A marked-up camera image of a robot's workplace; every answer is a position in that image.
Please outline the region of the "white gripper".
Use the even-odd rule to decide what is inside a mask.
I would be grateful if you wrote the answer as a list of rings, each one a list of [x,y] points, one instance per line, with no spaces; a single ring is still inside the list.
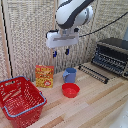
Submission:
[[[77,32],[73,32],[70,34],[64,33],[60,34],[58,30],[50,30],[46,34],[46,46],[54,49],[57,47],[62,47],[62,46],[70,46],[77,44],[79,40],[79,35]],[[69,55],[70,49],[66,49],[65,55]],[[53,50],[53,58],[57,56],[57,50]]]

